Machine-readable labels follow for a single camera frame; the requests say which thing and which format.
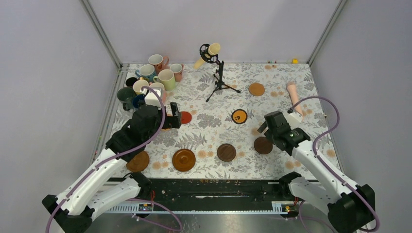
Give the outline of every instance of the round brown coaster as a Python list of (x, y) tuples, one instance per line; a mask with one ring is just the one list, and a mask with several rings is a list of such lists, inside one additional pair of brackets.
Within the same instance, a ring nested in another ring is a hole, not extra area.
[(260, 83), (252, 83), (249, 86), (249, 92), (254, 96), (261, 96), (265, 93), (265, 87)]
[(196, 156), (191, 150), (180, 149), (176, 151), (172, 158), (172, 164), (178, 171), (189, 171), (196, 163)]
[(235, 110), (232, 113), (232, 120), (233, 122), (235, 122), (236, 124), (240, 125), (246, 122), (247, 120), (247, 113), (245, 110), (243, 109), (238, 109)]
[(259, 154), (269, 154), (273, 149), (273, 144), (266, 137), (258, 137), (253, 146)]
[(131, 172), (143, 171), (149, 165), (149, 161), (147, 152), (142, 151), (126, 164), (126, 168)]
[(218, 148), (218, 158), (224, 162), (230, 162), (236, 157), (236, 149), (230, 144), (221, 144)]

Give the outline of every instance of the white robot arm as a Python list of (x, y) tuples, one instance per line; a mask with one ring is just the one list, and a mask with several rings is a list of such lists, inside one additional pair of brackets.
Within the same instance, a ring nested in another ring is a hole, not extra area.
[[(358, 185), (323, 155), (319, 153), (315, 155), (310, 137), (302, 129), (291, 127), (302, 120), (300, 114), (289, 113), (275, 111), (265, 115), (265, 122), (258, 131), (263, 133), (267, 129), (264, 133), (265, 137), (301, 162), (322, 187), (312, 184), (297, 172), (291, 172), (279, 179), (282, 194), (286, 197), (301, 198), (321, 210), (340, 233), (354, 232), (374, 220), (367, 206), (346, 184), (353, 187), (375, 209), (373, 189), (367, 184)], [(338, 177), (332, 174), (320, 160), (324, 161)]]
[[(170, 105), (172, 115), (165, 116), (162, 128), (180, 128), (181, 114), (177, 104), (172, 102)], [(162, 110), (157, 105), (140, 106), (132, 119), (113, 134), (99, 157), (71, 186), (57, 196), (47, 195), (42, 200), (50, 214), (56, 210), (53, 218), (66, 233), (83, 233), (99, 215), (122, 201), (134, 197), (148, 198), (151, 182), (140, 172), (132, 173), (129, 178), (104, 192), (97, 191), (116, 170), (145, 149), (141, 145), (159, 129), (161, 119)], [(140, 149), (114, 158), (138, 146), (141, 146)]]

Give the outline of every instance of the microphone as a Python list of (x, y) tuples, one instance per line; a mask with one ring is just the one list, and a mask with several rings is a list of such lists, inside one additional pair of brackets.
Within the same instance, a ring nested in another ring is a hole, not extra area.
[[(220, 44), (219, 44), (219, 43), (213, 43), (213, 44), (209, 45), (209, 48), (207, 49), (207, 52), (205, 52), (204, 56), (205, 56), (206, 58), (211, 58), (212, 56), (217, 55), (217, 54), (219, 53), (219, 51), (220, 51)], [(205, 63), (205, 62), (206, 62), (206, 60), (204, 60), (204, 59), (201, 57), (201, 58), (200, 58), (199, 60), (197, 60), (197, 62), (194, 64), (194, 67), (193, 67), (193, 68), (198, 69), (198, 68), (200, 68), (200, 67), (203, 65), (203, 63)]]

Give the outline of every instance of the wooden plate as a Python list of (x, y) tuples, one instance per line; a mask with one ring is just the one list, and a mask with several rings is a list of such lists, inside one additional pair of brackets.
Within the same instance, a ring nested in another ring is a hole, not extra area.
[(273, 144), (266, 137), (258, 137), (253, 143), (253, 147), (259, 154), (269, 154), (273, 150)]
[(249, 92), (254, 96), (261, 96), (265, 93), (265, 87), (260, 83), (252, 83), (249, 86)]
[(172, 163), (178, 171), (189, 171), (196, 163), (196, 156), (191, 150), (180, 149), (173, 155)]
[(126, 168), (131, 172), (143, 171), (149, 165), (150, 158), (147, 152), (142, 151), (137, 154), (130, 162), (126, 164)]
[(221, 144), (218, 148), (218, 158), (224, 162), (230, 162), (236, 157), (236, 149), (230, 144)]

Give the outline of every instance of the microphone stand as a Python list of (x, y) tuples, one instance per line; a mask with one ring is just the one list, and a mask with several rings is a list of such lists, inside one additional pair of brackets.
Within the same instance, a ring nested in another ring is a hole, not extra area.
[(224, 61), (219, 61), (218, 54), (210, 55), (210, 53), (208, 52), (208, 49), (209, 49), (209, 44), (203, 44), (200, 47), (199, 52), (200, 52), (201, 58), (207, 63), (210, 63), (210, 64), (216, 63), (219, 66), (219, 70), (216, 70), (215, 73), (213, 74), (213, 76), (216, 79), (216, 81), (215, 81), (216, 88), (213, 90), (212, 94), (210, 94), (209, 98), (206, 99), (206, 102), (209, 102), (209, 100), (212, 97), (213, 93), (215, 93), (216, 91), (219, 91), (219, 90), (232, 89), (232, 90), (236, 91), (237, 93), (240, 93), (239, 90), (236, 90), (233, 87), (228, 86), (223, 82)]

